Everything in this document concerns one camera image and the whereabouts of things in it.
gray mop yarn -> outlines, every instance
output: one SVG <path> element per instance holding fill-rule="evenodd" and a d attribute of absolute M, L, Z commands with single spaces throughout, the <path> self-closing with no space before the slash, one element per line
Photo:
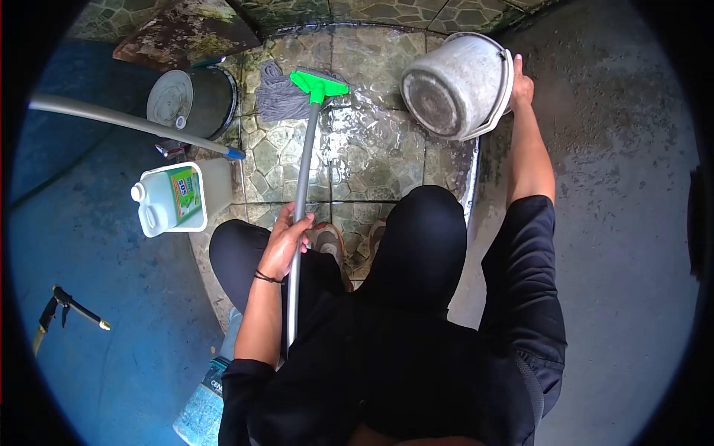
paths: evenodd
<path fill-rule="evenodd" d="M 330 74 L 340 80 L 342 76 Z M 256 88 L 256 108 L 263 121 L 307 119 L 310 117 L 310 95 L 284 76 L 275 61 L 265 61 L 260 70 L 261 86 Z M 323 108 L 329 104 L 329 98 Z"/>

mop handle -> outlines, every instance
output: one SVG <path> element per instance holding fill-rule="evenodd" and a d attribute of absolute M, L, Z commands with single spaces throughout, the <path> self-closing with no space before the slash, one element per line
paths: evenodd
<path fill-rule="evenodd" d="M 30 98 L 28 108 L 33 110 L 52 111 L 65 115 L 79 116 L 81 118 L 93 119 L 95 121 L 107 122 L 116 126 L 129 127 L 134 130 L 152 133 L 161 138 L 171 138 L 194 146 L 207 148 L 208 150 L 222 153 L 229 158 L 244 159 L 246 154 L 243 151 L 232 147 L 214 143 L 205 138 L 192 136 L 175 128 L 162 126 L 159 123 L 151 122 L 147 119 L 132 116 L 127 113 L 96 106 L 92 103 L 77 101 L 76 99 L 64 98 L 51 94 L 34 94 Z"/>
<path fill-rule="evenodd" d="M 297 223 L 305 216 L 305 204 L 308 198 L 308 183 L 310 182 L 310 161 L 312 160 L 312 149 L 315 143 L 315 128 L 317 127 L 318 114 L 322 104 L 313 102 L 310 104 L 310 119 L 308 120 L 308 130 L 305 133 L 305 145 L 303 146 L 303 156 L 300 160 L 300 173 L 298 174 L 298 189 L 295 194 L 295 212 L 293 213 L 293 223 Z M 300 254 L 301 240 L 298 239 L 298 247 L 293 254 L 293 264 L 288 275 L 288 351 L 290 345 L 298 334 L 298 293 L 300 291 Z"/>

black wristband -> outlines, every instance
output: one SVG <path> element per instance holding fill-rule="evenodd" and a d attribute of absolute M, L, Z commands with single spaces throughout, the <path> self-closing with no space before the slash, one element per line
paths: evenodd
<path fill-rule="evenodd" d="M 267 275 L 261 273 L 258 270 L 256 270 L 256 274 L 253 277 L 255 277 L 256 279 L 264 280 L 266 282 L 270 282 L 270 283 L 280 283 L 281 285 L 283 285 L 285 283 L 285 278 L 283 278 L 283 280 L 276 280 L 276 279 L 268 277 Z"/>

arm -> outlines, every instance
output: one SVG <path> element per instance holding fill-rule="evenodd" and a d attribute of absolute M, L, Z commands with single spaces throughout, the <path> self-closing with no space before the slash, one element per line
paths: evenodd
<path fill-rule="evenodd" d="M 273 225 L 273 232 L 268 239 L 268 246 L 258 264 L 258 271 L 278 281 L 282 281 L 290 272 L 298 239 L 301 240 L 302 252 L 307 251 L 308 238 L 303 232 L 312 226 L 315 218 L 314 214 L 308 213 L 305 218 L 293 225 L 290 214 L 294 210 L 295 203 L 290 203 L 280 210 L 280 216 Z M 246 312 L 238 329 L 233 357 L 256 360 L 273 368 L 277 367 L 280 359 L 282 327 L 280 283 L 253 279 Z"/>
<path fill-rule="evenodd" d="M 523 75 L 523 57 L 513 60 L 513 135 L 508 156 L 510 175 L 506 207 L 519 198 L 545 195 L 555 203 L 555 178 L 548 151 L 540 137 L 533 112 L 533 81 Z"/>
<path fill-rule="evenodd" d="M 508 208 L 481 262 L 486 306 L 479 331 L 531 367 L 543 391 L 544 415 L 560 395 L 566 347 L 555 287 L 555 180 L 531 108 L 533 82 L 522 73 L 520 54 L 514 67 Z"/>

black pants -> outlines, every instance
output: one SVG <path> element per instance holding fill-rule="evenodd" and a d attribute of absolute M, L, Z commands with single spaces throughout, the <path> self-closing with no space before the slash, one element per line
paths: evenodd
<path fill-rule="evenodd" d="M 211 266 L 241 313 L 269 236 L 267 229 L 231 220 L 217 227 L 211 238 Z M 332 255 L 308 250 L 302 256 L 298 326 L 320 299 L 346 294 Z M 443 317 L 465 259 L 463 208 L 446 189 L 420 186 L 389 214 L 370 272 L 353 295 L 378 305 Z M 283 286 L 283 330 L 286 301 L 287 286 Z"/>

